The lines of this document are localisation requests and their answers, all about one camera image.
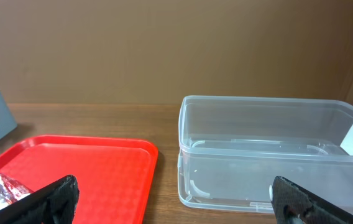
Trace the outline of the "red foil wrapper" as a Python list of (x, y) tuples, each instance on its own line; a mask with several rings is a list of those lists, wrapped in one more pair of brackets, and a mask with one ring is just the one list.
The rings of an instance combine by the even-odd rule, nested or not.
[(7, 202), (9, 205), (23, 199), (33, 192), (33, 190), (29, 189), (18, 180), (0, 173), (0, 199)]

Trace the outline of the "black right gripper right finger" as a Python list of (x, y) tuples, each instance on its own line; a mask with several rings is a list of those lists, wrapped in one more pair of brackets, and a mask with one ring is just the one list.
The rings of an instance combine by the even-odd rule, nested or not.
[(353, 215), (305, 188), (276, 176), (269, 196), (278, 224), (353, 224)]

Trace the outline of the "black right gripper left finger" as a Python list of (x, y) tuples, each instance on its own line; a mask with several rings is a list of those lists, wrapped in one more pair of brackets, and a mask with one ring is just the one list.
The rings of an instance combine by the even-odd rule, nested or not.
[(79, 195), (76, 177), (66, 175), (0, 209), (0, 224), (72, 224)]

